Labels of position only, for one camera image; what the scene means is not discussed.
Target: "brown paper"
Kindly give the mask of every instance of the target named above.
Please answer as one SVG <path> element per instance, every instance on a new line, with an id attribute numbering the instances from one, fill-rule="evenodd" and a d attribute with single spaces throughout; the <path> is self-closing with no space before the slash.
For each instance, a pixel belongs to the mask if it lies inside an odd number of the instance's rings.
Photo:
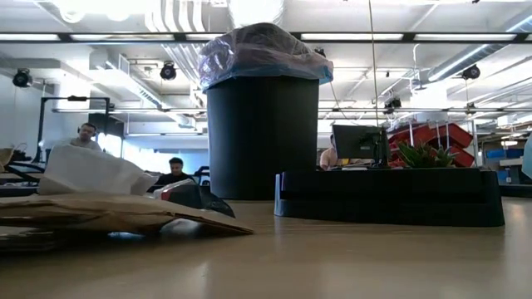
<path id="1" fill-rule="evenodd" d="M 0 226 L 150 234 L 180 218 L 225 231 L 253 233 L 221 213 L 137 195 L 33 195 L 0 201 Z"/>

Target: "ceiling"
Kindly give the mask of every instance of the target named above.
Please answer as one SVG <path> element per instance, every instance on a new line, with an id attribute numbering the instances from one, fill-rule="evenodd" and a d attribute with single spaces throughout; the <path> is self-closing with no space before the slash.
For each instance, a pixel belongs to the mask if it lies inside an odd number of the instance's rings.
<path id="1" fill-rule="evenodd" d="M 187 2 L 186 15 L 192 22 L 193 1 Z M 374 0 L 372 1 L 372 23 L 370 7 L 362 0 L 284 0 L 280 26 L 289 32 L 504 32 L 509 26 L 524 16 L 532 15 L 531 1 L 487 1 L 477 4 L 470 1 L 446 0 Z M 175 1 L 174 17 L 178 29 L 181 24 L 180 1 Z M 145 16 L 133 14 L 123 22 L 111 21 L 107 16 L 88 13 L 79 22 L 68 23 L 62 20 L 57 7 L 47 1 L 31 0 L 0 0 L 0 31 L 2 32 L 148 32 Z M 249 11 L 251 15 L 259 15 L 260 11 Z M 229 10 L 224 5 L 215 6 L 209 1 L 201 5 L 200 20 L 206 31 L 226 32 L 233 28 Z M 371 107 L 377 98 L 381 103 L 389 90 L 397 81 L 395 95 L 401 97 L 403 106 L 409 106 L 411 91 L 406 75 L 414 68 L 413 44 L 309 44 L 310 47 L 324 49 L 327 59 L 335 66 L 335 80 L 332 84 L 320 86 L 320 107 Z M 422 44 L 416 49 L 416 68 L 431 69 L 449 61 L 470 45 L 466 44 Z M 162 81 L 159 77 L 164 61 L 170 61 L 169 52 L 161 45 L 134 44 L 99 46 L 109 53 L 121 54 L 131 64 L 131 75 L 142 85 L 159 96 L 188 95 L 190 79 L 183 71 L 178 70 L 173 81 Z M 76 68 L 81 73 L 88 73 L 89 53 L 96 47 L 86 45 L 0 45 L 0 55 L 10 58 L 53 58 Z M 490 55 L 477 63 L 481 69 L 479 79 L 465 82 L 457 79 L 446 79 L 440 84 L 445 86 L 450 105 L 463 107 L 468 99 L 475 99 L 508 88 L 512 84 L 530 77 L 532 66 L 528 59 L 532 46 L 511 45 Z M 372 67 L 375 63 L 377 72 L 373 78 Z M 509 92 L 486 102 L 485 106 L 504 106 L 509 103 L 528 105 L 530 89 Z M 485 115 L 482 118 L 495 118 L 501 114 Z M 355 113 L 322 113 L 320 118 L 330 120 L 343 117 L 358 119 Z M 162 121 L 164 118 L 149 115 L 136 116 L 141 121 Z"/>

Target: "man with headphones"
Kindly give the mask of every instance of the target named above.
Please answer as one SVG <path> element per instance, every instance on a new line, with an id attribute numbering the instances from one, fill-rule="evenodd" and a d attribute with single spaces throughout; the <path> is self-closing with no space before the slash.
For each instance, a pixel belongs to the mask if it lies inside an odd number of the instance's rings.
<path id="1" fill-rule="evenodd" d="M 91 123 L 85 123 L 77 129 L 78 136 L 70 140 L 70 144 L 74 146 L 79 146 L 89 150 L 100 150 L 100 145 L 91 140 L 92 137 L 96 136 L 96 126 Z"/>

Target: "green plant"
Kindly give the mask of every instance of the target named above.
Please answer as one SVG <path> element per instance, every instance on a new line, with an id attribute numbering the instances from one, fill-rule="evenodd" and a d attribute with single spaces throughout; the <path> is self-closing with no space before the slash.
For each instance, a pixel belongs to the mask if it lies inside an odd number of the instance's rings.
<path id="1" fill-rule="evenodd" d="M 451 154 L 449 149 L 443 149 L 441 146 L 435 150 L 428 144 L 410 146 L 400 143 L 398 147 L 403 161 L 412 168 L 451 167 L 455 160 L 455 154 Z"/>

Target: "person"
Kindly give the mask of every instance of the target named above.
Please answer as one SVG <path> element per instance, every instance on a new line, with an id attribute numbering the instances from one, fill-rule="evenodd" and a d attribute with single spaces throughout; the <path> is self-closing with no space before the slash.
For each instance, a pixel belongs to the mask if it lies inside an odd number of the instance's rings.
<path id="1" fill-rule="evenodd" d="M 341 167 L 349 164 L 349 159 L 339 159 L 336 155 L 336 143 L 334 142 L 334 135 L 331 135 L 331 146 L 322 152 L 319 160 L 319 166 L 323 170 L 331 170 L 335 167 Z"/>
<path id="2" fill-rule="evenodd" d="M 163 174 L 159 177 L 159 180 L 155 183 L 156 185 L 167 185 L 180 182 L 186 179 L 192 179 L 191 176 L 183 172 L 183 160 L 180 158 L 172 158 L 170 161 L 170 171 L 169 174 Z"/>
<path id="3" fill-rule="evenodd" d="M 78 136 L 70 140 L 70 145 L 86 148 L 89 150 L 100 150 L 100 145 L 91 140 L 92 137 L 96 136 L 96 126 L 91 123 L 85 123 L 79 128 Z"/>

